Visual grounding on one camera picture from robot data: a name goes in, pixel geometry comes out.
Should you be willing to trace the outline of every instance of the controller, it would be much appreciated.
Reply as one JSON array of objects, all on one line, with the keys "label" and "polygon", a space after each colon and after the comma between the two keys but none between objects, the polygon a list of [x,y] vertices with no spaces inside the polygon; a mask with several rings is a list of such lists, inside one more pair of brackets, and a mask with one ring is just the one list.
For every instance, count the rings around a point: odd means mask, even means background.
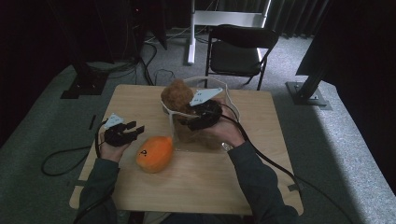
[{"label": "controller", "polygon": [[180,123],[187,125],[192,131],[212,127],[219,121],[222,114],[221,106],[214,100],[207,100],[203,104],[194,105],[191,108],[199,117],[195,119],[183,119],[180,120]]},{"label": "controller", "polygon": [[125,130],[130,130],[136,126],[136,121],[127,124],[119,123],[110,127],[105,131],[105,142],[113,147],[120,147],[125,144],[132,143],[137,139],[137,136],[145,131],[145,126],[137,128],[135,131],[126,133]]}]

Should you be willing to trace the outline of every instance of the person's left hand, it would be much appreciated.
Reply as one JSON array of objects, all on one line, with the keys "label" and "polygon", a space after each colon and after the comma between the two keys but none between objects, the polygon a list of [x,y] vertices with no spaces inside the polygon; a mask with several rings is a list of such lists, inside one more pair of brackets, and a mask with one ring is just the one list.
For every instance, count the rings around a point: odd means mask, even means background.
[{"label": "person's left hand", "polygon": [[120,162],[123,152],[131,145],[125,144],[121,147],[113,147],[105,142],[105,133],[100,133],[100,139],[103,142],[99,148],[100,158],[114,162]]}]

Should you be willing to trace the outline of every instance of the brown plush toy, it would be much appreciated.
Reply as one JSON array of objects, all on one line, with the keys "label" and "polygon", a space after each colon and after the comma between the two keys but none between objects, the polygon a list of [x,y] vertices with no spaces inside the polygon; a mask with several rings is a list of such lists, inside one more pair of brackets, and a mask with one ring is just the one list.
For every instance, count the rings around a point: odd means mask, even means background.
[{"label": "brown plush toy", "polygon": [[[193,96],[192,89],[182,79],[177,78],[163,90],[161,100],[170,110],[194,115],[195,112],[190,107]],[[185,117],[174,115],[175,132],[180,142],[198,142],[207,148],[219,148],[220,141],[214,135],[202,131],[191,131],[186,125],[178,122],[180,119],[185,119]]]}]

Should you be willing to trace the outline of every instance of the black chair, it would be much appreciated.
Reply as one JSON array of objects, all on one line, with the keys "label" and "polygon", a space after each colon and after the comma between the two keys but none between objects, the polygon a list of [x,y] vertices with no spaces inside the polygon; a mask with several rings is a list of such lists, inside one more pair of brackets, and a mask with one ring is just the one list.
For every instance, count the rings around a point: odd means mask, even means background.
[{"label": "black chair", "polygon": [[[260,74],[257,87],[259,91],[268,55],[278,39],[279,35],[275,31],[265,28],[229,24],[212,27],[208,40],[205,76],[213,74],[250,77],[244,84],[247,85],[253,77]],[[258,49],[267,49],[261,58]]]}]

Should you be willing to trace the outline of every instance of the tripod base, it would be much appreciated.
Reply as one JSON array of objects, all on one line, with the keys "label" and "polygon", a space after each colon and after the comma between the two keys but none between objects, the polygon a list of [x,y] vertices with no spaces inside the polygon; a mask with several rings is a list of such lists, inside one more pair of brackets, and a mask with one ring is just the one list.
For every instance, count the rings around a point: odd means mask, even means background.
[{"label": "tripod base", "polygon": [[105,88],[108,73],[95,74],[91,84],[81,85],[78,76],[68,91],[64,91],[61,99],[78,99],[80,95],[101,95]]},{"label": "tripod base", "polygon": [[303,85],[303,82],[286,82],[291,98],[296,105],[317,105],[321,110],[332,110],[329,101],[323,99],[318,89],[308,99],[302,98],[299,91]]}]

